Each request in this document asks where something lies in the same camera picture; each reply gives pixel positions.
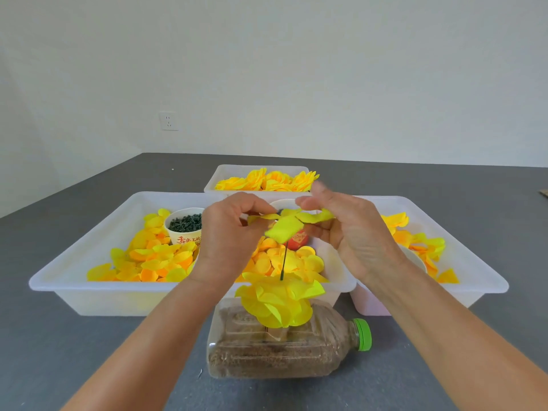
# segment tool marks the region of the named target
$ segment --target left hand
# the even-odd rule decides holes
[[[244,192],[205,209],[200,255],[189,278],[223,288],[234,283],[269,226],[265,219],[247,226],[240,218],[244,213],[271,214],[276,209],[255,194]]]

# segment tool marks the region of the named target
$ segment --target forearm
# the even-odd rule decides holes
[[[411,264],[365,283],[462,410],[545,409],[548,376]]]
[[[191,277],[182,281],[63,410],[161,410],[223,291]]]

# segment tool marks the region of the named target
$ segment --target hand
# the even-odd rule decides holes
[[[276,209],[251,193],[235,193],[207,207],[202,214],[202,244],[196,267],[188,276],[228,288],[243,271],[269,222],[247,226],[244,213],[271,214]]]
[[[297,198],[297,204],[304,210],[325,207],[336,219],[305,225],[305,232],[337,249],[357,279],[365,283],[372,274],[392,271],[409,262],[373,203],[332,192],[319,181],[312,184],[311,192],[311,197]]]

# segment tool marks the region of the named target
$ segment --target right hand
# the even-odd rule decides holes
[[[372,202],[332,192],[319,181],[312,184],[311,192],[311,197],[299,197],[296,203],[304,210],[325,207],[336,219],[307,224],[305,232],[337,249],[342,262],[361,282],[366,284],[372,275],[409,263]]]

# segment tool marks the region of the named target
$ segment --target gray table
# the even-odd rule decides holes
[[[0,409],[59,409],[141,322],[80,317],[30,277],[133,193],[201,192],[219,164],[304,165],[340,192],[408,197],[506,278],[471,310],[548,370],[548,169],[147,153],[0,219]],[[358,316],[347,294],[336,308]],[[256,381],[209,377],[208,321],[166,409],[455,409],[394,320],[368,322],[372,350],[329,377]]]

